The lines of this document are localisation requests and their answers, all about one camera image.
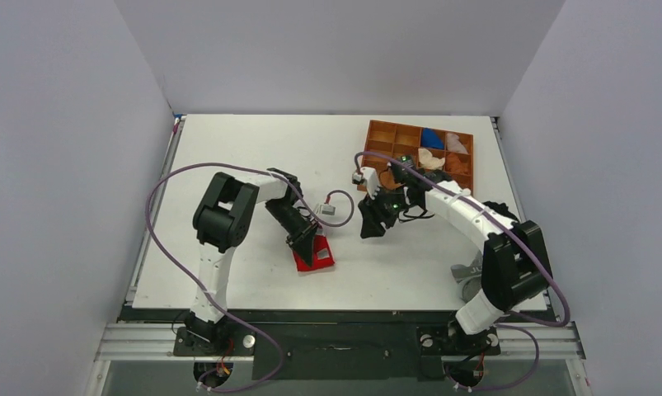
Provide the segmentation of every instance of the red block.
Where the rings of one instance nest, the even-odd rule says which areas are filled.
[[[328,245],[328,240],[324,235],[317,235],[313,239],[313,263],[309,266],[302,260],[301,257],[295,252],[292,252],[294,261],[297,263],[297,271],[309,272],[328,268],[333,266],[336,262],[333,260],[331,247]]]

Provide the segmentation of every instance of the gray object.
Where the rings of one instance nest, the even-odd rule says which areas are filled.
[[[327,215],[334,216],[336,215],[336,208],[331,204],[316,204],[313,208],[314,213],[317,215]]]
[[[243,338],[243,346],[246,348],[253,348],[253,346],[256,344],[256,338],[253,337],[252,335],[248,334]]]
[[[566,1],[499,123],[594,393],[662,395],[662,2]]]
[[[175,112],[498,115],[564,1],[115,3]]]
[[[481,266],[483,264],[483,256],[481,252],[477,252],[469,266],[456,265],[452,266],[452,277],[461,286],[462,300],[466,303],[471,300],[481,289]]]
[[[531,361],[504,361],[490,358],[487,361],[489,375],[486,385],[503,384],[526,371]],[[573,396],[572,378],[566,370],[566,361],[540,361],[534,376],[515,389],[497,392],[499,396],[522,394],[547,394]],[[252,362],[237,362],[227,387],[249,384]],[[116,361],[109,370],[110,381],[102,396],[208,396],[195,391],[192,363],[189,361]],[[285,380],[270,381],[265,386],[241,393],[254,396],[278,396],[280,394],[313,396],[445,396],[472,395],[466,391],[455,393],[448,381],[416,381],[416,378],[391,378],[380,380]]]
[[[113,2],[0,2],[0,394],[86,388],[172,128]]]

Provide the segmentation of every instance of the red wire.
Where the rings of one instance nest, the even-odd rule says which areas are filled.
[[[221,360],[217,363],[217,367],[221,368],[223,370],[223,359],[229,354],[233,352],[233,340],[231,338],[228,339],[228,349],[224,354],[222,355]]]
[[[485,353],[482,353],[482,354],[481,354],[481,359],[479,359],[479,364],[478,364],[476,367],[474,367],[474,371],[478,370],[478,368],[479,368],[481,365],[483,365],[483,360],[484,360],[484,357],[485,357],[485,356],[486,356]]]

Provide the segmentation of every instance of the orange tray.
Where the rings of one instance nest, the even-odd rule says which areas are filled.
[[[433,130],[440,140],[444,143],[444,150],[427,148],[434,157],[446,158],[448,155],[456,156],[462,165],[460,172],[451,172],[448,161],[445,161],[444,168],[449,176],[459,184],[461,188],[468,188],[474,191],[474,136],[472,134],[462,134],[452,130]],[[395,124],[379,120],[371,120],[367,131],[367,140],[364,144],[364,151],[373,151],[387,155],[392,158],[399,158],[402,155],[411,155],[418,163],[418,148],[420,146],[420,135],[423,133],[423,127],[413,125]],[[453,153],[447,150],[447,133],[459,136],[459,141],[464,145],[469,154]],[[387,161],[374,156],[365,156],[362,158],[363,167],[373,167],[379,174],[379,181],[388,189],[399,187],[393,180],[391,172],[388,170]],[[364,191],[364,186],[359,186],[358,190]]]

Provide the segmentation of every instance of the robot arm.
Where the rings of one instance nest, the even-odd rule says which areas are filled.
[[[415,170],[410,156],[401,157],[399,161]],[[451,191],[455,196],[432,188],[398,166],[392,165],[391,171],[394,179],[404,185],[402,189],[383,189],[379,185],[377,172],[372,168],[363,167],[362,175],[353,176],[354,182],[365,184],[368,191],[359,203],[363,217],[360,236],[383,236],[386,230],[395,224],[403,210],[419,206],[446,219],[474,242],[483,254],[481,289],[457,311],[456,319],[463,333],[472,335],[487,330],[505,312],[548,287],[548,283],[529,258],[500,228],[484,218],[483,213],[488,212],[495,221],[525,242],[551,275],[542,232],[534,222],[518,223],[497,213],[471,197],[469,190],[463,190],[445,172],[424,172],[423,176]],[[469,205],[459,197],[471,201],[474,205]]]
[[[295,176],[273,168],[269,171],[283,176],[301,191]],[[222,308],[227,308],[226,291],[233,253],[247,236],[253,210],[258,203],[265,202],[265,208],[287,230],[287,244],[311,265],[318,224],[301,216],[293,207],[297,199],[285,181],[271,175],[238,179],[223,172],[214,175],[195,212],[192,225],[200,241],[198,278]],[[209,303],[204,292],[197,290],[185,326],[198,337],[214,342],[222,339],[218,334],[221,328],[214,325],[223,316]]]

